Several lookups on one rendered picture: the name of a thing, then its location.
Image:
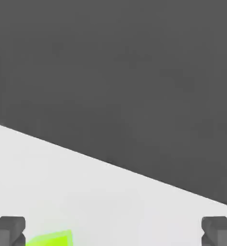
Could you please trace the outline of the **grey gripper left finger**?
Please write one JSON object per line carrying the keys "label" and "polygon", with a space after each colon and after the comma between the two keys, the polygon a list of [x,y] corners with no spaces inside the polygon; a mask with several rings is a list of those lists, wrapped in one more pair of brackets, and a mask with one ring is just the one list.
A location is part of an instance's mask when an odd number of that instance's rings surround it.
{"label": "grey gripper left finger", "polygon": [[25,246],[24,230],[24,217],[0,217],[0,246]]}

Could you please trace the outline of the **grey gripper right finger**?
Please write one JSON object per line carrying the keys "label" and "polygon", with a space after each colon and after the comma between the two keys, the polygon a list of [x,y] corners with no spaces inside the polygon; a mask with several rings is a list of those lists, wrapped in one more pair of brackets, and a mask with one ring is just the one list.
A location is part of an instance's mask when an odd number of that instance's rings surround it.
{"label": "grey gripper right finger", "polygon": [[227,246],[227,217],[202,218],[202,246]]}

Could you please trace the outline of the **small green cube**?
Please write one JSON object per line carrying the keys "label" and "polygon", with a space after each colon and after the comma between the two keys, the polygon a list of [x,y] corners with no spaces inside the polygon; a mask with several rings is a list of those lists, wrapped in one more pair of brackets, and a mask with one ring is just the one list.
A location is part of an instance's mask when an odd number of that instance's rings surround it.
{"label": "small green cube", "polygon": [[71,230],[39,235],[28,241],[25,246],[73,246]]}

